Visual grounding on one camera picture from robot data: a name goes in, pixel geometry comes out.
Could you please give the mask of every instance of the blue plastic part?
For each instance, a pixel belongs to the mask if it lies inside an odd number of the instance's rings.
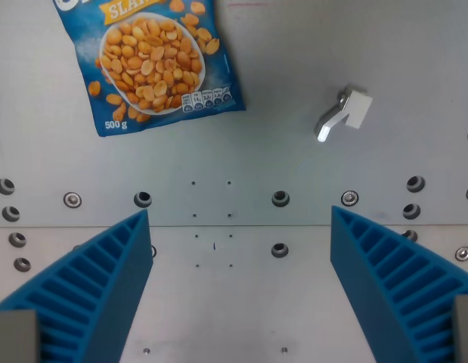
[[[40,272],[0,310],[37,311],[42,361],[118,362],[152,265],[144,210]]]
[[[464,270],[335,206],[331,263],[377,362],[454,361],[452,306],[468,293]]]

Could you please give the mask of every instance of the gray metal surface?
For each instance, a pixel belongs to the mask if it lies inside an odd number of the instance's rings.
[[[112,225],[146,191],[152,225],[320,225],[353,190],[352,210],[378,222],[407,223],[417,203],[412,224],[468,224],[468,0],[216,3],[248,111],[99,138],[52,1],[0,0],[0,178],[16,187],[0,212],[17,207],[20,226]],[[349,83],[373,96],[362,127],[317,143]],[[80,208],[64,206],[68,191]]]
[[[419,244],[468,271],[454,258],[468,226],[415,229]],[[13,231],[24,248],[8,243]],[[99,231],[0,228],[0,300]],[[329,227],[152,228],[151,238],[158,254],[122,362],[374,363],[330,264]],[[276,243],[289,247],[286,257],[272,256]],[[29,272],[15,270],[19,257]]]

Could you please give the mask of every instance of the blue bag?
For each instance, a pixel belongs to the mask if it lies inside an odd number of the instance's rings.
[[[100,136],[245,110],[213,0],[54,3]]]

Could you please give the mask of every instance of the peanut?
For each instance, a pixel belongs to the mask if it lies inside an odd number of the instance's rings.
[[[174,11],[175,13],[181,13],[185,9],[185,4],[182,0],[172,0],[170,2],[170,10]]]
[[[210,42],[212,40],[212,34],[205,28],[198,28],[197,30],[198,37],[203,39],[205,42]]]
[[[147,110],[148,108],[151,108],[151,102],[146,101],[146,99],[142,98],[138,102],[138,107],[139,107],[140,110]]]
[[[132,26],[126,22],[123,22],[119,25],[119,30],[121,30],[121,32],[127,36],[131,35],[132,29]]]
[[[181,22],[185,25],[196,26],[200,22],[200,19],[193,14],[186,14],[180,18]]]
[[[119,29],[111,29],[106,37],[109,44],[119,44],[121,42],[122,33]]]
[[[145,60],[143,64],[141,65],[141,73],[144,76],[149,75],[151,72],[153,72],[153,62],[151,60]]]
[[[140,113],[138,117],[136,117],[136,121],[139,123],[144,123],[150,119],[150,115],[147,115],[146,113]]]
[[[148,30],[150,30],[151,36],[159,36],[161,33],[160,26],[158,25],[157,21],[154,19],[149,19],[147,21]]]
[[[220,41],[218,39],[212,39],[209,44],[205,47],[207,54],[214,54],[220,47]]]
[[[139,26],[134,26],[133,27],[133,36],[141,42],[142,40],[145,39],[145,35],[143,30]]]
[[[135,95],[133,92],[128,92],[126,93],[126,97],[128,98],[129,102],[132,104],[137,104],[140,100],[137,95]]]
[[[171,108],[179,108],[181,106],[181,96],[173,96],[172,103],[170,104]]]
[[[140,114],[140,111],[136,110],[133,106],[128,108],[128,117],[130,119],[135,119]]]
[[[122,97],[120,95],[110,94],[106,96],[106,102],[119,106],[122,103]]]
[[[89,94],[95,97],[101,92],[101,84],[98,81],[91,82],[89,83],[88,90]]]
[[[191,2],[190,9],[197,15],[205,14],[205,5],[201,2]]]
[[[191,40],[190,38],[183,38],[180,42],[180,51],[184,51],[185,53],[191,52]]]
[[[122,64],[119,59],[114,59],[111,61],[111,69],[116,73],[122,72]]]
[[[201,38],[197,39],[197,44],[198,44],[198,48],[200,48],[200,51],[203,53],[205,53],[205,50],[206,50],[206,44],[205,44],[205,41]]]

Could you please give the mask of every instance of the metal bracket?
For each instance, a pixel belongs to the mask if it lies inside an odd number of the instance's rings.
[[[373,98],[353,88],[346,88],[341,94],[338,104],[320,117],[315,127],[316,138],[325,142],[331,129],[340,121],[355,129],[359,129],[361,123],[370,108]]]

